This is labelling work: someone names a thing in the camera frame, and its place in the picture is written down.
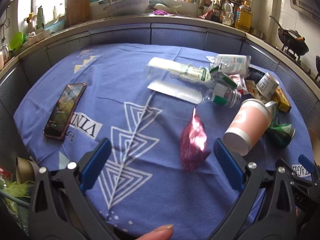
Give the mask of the person's left hand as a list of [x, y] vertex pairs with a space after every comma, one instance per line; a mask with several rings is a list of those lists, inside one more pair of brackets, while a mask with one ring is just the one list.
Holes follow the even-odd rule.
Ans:
[[137, 240], [169, 240], [174, 232], [174, 225], [167, 224], [162, 225], [142, 236], [137, 238]]

